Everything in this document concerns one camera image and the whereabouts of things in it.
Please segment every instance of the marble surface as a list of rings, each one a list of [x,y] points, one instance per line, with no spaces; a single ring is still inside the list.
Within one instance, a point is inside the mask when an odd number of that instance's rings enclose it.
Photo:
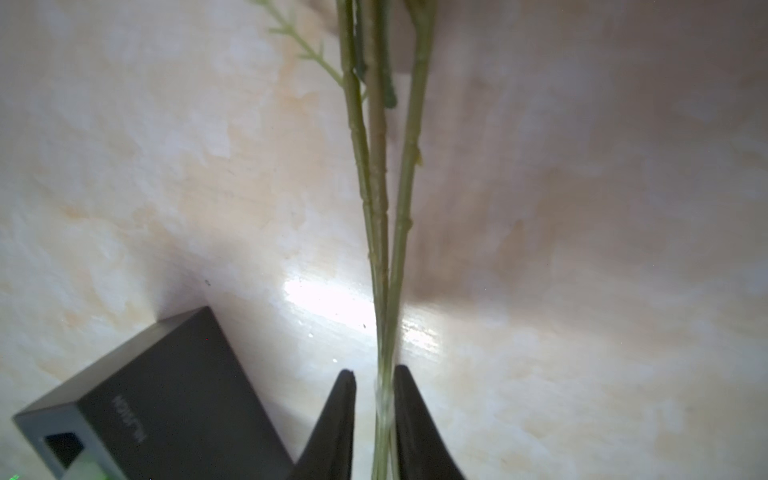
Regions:
[[[296,11],[337,65],[328,5]],[[764,478],[766,18],[441,4],[402,358],[467,478]],[[412,32],[393,24],[402,98]],[[294,456],[355,371],[369,477],[343,94],[270,25],[241,0],[0,2],[0,477],[50,478],[13,413],[203,304]]]

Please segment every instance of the artificial plant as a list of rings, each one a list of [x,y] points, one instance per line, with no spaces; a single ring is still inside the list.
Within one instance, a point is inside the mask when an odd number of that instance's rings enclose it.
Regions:
[[[286,19],[272,0],[253,1],[263,6],[278,23],[277,28],[270,29],[272,33],[291,37],[303,50],[301,58],[316,61],[344,89],[366,225],[373,304],[376,312],[379,371],[376,383],[376,434],[371,476],[373,480],[386,480],[391,462],[392,476],[398,478],[392,374],[399,332],[406,244],[412,225],[413,177],[421,158],[419,135],[429,76],[437,0],[403,0],[415,28],[416,40],[405,141],[402,146],[391,263],[384,110],[393,108],[397,100],[392,86],[387,42],[390,0],[336,0],[341,73],[326,62],[322,44],[317,50],[313,49],[297,32],[295,21]],[[367,88],[367,124],[363,120],[362,103],[365,94],[361,94],[361,82],[364,82]]]

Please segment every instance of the black box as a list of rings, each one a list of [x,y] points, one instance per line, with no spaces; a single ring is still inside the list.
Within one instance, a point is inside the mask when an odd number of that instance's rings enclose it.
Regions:
[[[210,308],[161,320],[14,416],[54,477],[284,480],[291,462]]]

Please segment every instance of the plant stem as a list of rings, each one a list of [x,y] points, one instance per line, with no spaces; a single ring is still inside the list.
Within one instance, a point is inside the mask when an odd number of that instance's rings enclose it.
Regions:
[[[339,14],[339,46],[341,49],[341,65],[346,111],[349,120],[349,131],[352,135],[352,146],[355,152],[357,177],[360,183],[362,212],[366,224],[369,261],[371,263],[371,280],[373,284],[373,303],[376,311],[376,324],[386,320],[386,297],[382,296],[382,284],[386,284],[386,263],[382,262],[379,245],[376,243],[372,213],[371,186],[369,179],[369,152],[366,139],[366,125],[362,116],[362,98],[360,96],[359,79],[354,73],[355,67],[355,38],[353,0],[336,0],[336,10]]]
[[[379,297],[386,299],[389,280],[389,231],[387,209],[389,202],[386,191],[386,118],[384,115],[384,89],[382,85],[379,53],[381,52],[381,32],[378,15],[380,0],[362,1],[362,21],[365,35],[366,86],[368,88],[368,134],[369,134],[369,169],[371,187],[371,205],[373,217],[373,232],[376,238],[376,255],[382,264],[381,273],[385,276]],[[379,317],[376,313],[376,332],[379,338],[379,351],[383,339],[386,315]]]
[[[384,114],[384,87],[382,82],[382,0],[362,0],[363,57],[366,64],[366,87],[368,89],[368,128],[370,148],[370,186],[373,214],[373,232],[376,237],[376,255],[382,264],[379,274],[385,279],[379,284],[374,296],[384,299],[376,311],[376,338],[379,354],[379,383],[382,366],[388,363],[383,356],[383,341],[386,328],[386,299],[388,296],[389,232],[387,220],[386,191],[386,117]],[[382,402],[387,391],[379,390],[376,395],[376,433],[374,436],[372,480],[386,480],[389,462],[389,437],[392,428],[391,408]]]
[[[389,278],[387,299],[386,337],[384,355],[394,356],[400,311],[400,293],[406,264],[406,246],[411,228],[411,199],[416,164],[421,157],[419,135],[422,131],[422,112],[429,75],[429,57],[432,53],[432,36],[435,27],[437,0],[406,0],[409,13],[416,29],[416,50],[411,73],[411,92],[408,99],[405,142],[402,146],[402,166],[398,186],[395,235],[392,240],[392,274]]]

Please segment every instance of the green stem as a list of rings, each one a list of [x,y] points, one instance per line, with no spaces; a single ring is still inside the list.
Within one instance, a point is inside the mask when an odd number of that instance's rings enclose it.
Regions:
[[[365,55],[367,72],[366,86],[368,88],[368,145],[370,148],[369,169],[370,169],[370,187],[371,187],[371,206],[373,217],[373,232],[375,236],[376,256],[381,262],[382,269],[380,273],[384,275],[382,289],[376,292],[379,298],[387,298],[387,280],[389,279],[389,231],[387,220],[387,201],[386,192],[386,118],[384,115],[384,91],[382,85],[381,67],[379,63],[379,53],[381,51],[380,40],[381,32],[379,30],[377,8],[378,0],[363,0],[362,2],[362,21],[365,41]],[[376,332],[379,339],[379,351],[383,339],[384,322],[386,321],[386,310],[382,309],[376,312]]]
[[[429,57],[432,53],[432,36],[435,27],[437,0],[425,0],[423,3],[411,0],[406,2],[411,19],[416,29],[416,51],[411,73],[411,92],[408,99],[408,117],[406,118],[405,142],[402,147],[402,166],[398,186],[397,214],[395,235],[392,240],[392,273],[389,278],[389,297],[387,299],[386,337],[384,339],[384,357],[391,359],[397,342],[399,324],[400,294],[406,264],[406,246],[411,228],[411,199],[413,195],[413,177],[416,164],[421,156],[419,135],[422,131],[422,112],[429,76]]]
[[[359,79],[354,73],[355,67],[355,38],[353,0],[336,0],[336,10],[339,14],[339,46],[341,50],[341,65],[344,94],[346,96],[346,112],[349,121],[349,131],[352,135],[352,146],[357,164],[357,177],[362,198],[362,212],[366,224],[369,261],[371,263],[371,279],[373,284],[373,303],[376,311],[376,324],[386,319],[386,297],[382,296],[386,284],[386,263],[379,254],[380,246],[376,242],[374,229],[371,187],[369,180],[369,152],[366,140],[366,125],[362,116],[362,97],[360,95]]]
[[[386,298],[388,296],[387,267],[389,265],[389,232],[386,192],[386,117],[384,114],[384,87],[382,84],[382,22],[381,0],[362,0],[363,57],[366,64],[366,87],[368,89],[368,128],[370,148],[370,186],[373,213],[373,231],[376,237],[376,255],[383,268],[379,273],[385,275],[385,281],[379,285],[374,296],[384,299],[382,308],[376,311],[376,338],[378,340],[379,377],[382,365],[387,362],[383,354],[383,340],[386,322]],[[392,416],[380,418],[386,409],[377,396],[376,433],[373,446],[372,480],[386,480],[389,462],[389,437],[392,428]]]
[[[283,17],[283,14],[280,13],[280,10],[278,10],[277,7],[275,7],[275,5],[272,3],[272,0],[253,0],[253,2],[257,5],[263,6],[267,13],[269,13],[270,16],[275,19],[275,22],[280,24],[280,28],[270,29],[272,33],[287,35],[291,37],[297,44],[299,44],[302,50],[304,50],[304,53],[301,55],[302,58],[316,61],[318,65],[323,67],[323,70],[328,72],[328,75],[330,75],[331,78],[337,84],[339,84],[340,87],[344,86],[342,84],[341,75],[326,61],[326,59],[323,57],[322,50],[315,51],[314,48],[310,47],[310,44],[306,43],[306,40],[304,40],[304,38],[299,35],[299,32],[296,31],[296,29],[293,27],[293,23],[289,22],[285,17]]]

